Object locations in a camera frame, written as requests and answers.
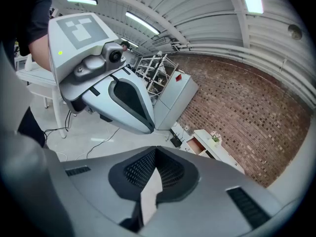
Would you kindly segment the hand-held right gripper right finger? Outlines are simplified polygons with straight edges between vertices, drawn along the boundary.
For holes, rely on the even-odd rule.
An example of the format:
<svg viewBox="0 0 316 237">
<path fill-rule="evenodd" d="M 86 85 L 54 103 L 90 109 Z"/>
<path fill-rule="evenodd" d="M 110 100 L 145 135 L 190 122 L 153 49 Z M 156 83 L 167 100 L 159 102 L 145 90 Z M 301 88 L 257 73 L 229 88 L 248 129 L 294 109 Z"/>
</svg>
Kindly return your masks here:
<svg viewBox="0 0 316 237">
<path fill-rule="evenodd" d="M 240 237 L 256 236 L 241 211 L 257 204 L 267 222 L 281 209 L 281 203 L 267 189 L 232 166 L 182 150 L 170 151 L 193 163 L 199 172 L 195 189 L 182 201 L 161 203 L 141 229 L 143 237 Z"/>
</svg>

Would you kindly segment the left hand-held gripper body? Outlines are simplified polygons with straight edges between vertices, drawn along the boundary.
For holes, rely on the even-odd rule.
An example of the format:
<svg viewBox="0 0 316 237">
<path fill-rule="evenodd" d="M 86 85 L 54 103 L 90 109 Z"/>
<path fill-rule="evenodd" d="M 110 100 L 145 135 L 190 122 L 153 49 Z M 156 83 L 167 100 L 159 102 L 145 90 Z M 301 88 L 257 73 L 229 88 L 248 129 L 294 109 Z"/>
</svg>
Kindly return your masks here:
<svg viewBox="0 0 316 237">
<path fill-rule="evenodd" d="M 116 34 L 95 13 L 49 20 L 51 71 L 63 100 L 73 113 L 86 108 L 82 95 L 126 65 Z"/>
</svg>

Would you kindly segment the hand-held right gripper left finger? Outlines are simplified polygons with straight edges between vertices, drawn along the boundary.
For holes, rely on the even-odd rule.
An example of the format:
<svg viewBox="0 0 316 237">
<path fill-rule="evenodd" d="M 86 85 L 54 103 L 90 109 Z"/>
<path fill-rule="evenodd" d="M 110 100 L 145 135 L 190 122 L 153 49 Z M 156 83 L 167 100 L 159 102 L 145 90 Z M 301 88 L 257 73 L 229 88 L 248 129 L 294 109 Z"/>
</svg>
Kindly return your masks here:
<svg viewBox="0 0 316 237">
<path fill-rule="evenodd" d="M 141 147 L 100 158 L 64 162 L 79 193 L 112 222 L 134 232 L 157 211 L 156 147 Z"/>
</svg>

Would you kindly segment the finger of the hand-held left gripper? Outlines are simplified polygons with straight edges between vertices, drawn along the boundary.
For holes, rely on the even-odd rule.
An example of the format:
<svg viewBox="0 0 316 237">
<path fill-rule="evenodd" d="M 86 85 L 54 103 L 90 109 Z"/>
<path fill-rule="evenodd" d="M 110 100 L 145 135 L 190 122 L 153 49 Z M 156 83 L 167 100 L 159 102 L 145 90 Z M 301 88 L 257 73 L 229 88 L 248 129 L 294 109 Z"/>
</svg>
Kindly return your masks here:
<svg viewBox="0 0 316 237">
<path fill-rule="evenodd" d="M 143 81 L 129 69 L 120 69 L 110 77 L 111 119 L 130 132 L 152 133 L 154 111 Z"/>
<path fill-rule="evenodd" d="M 82 95 L 83 102 L 90 107 L 93 111 L 97 112 L 101 119 L 111 123 L 117 127 L 118 124 L 111 119 L 110 116 L 110 83 L 113 79 L 108 76 L 96 83 L 86 93 Z"/>
</svg>

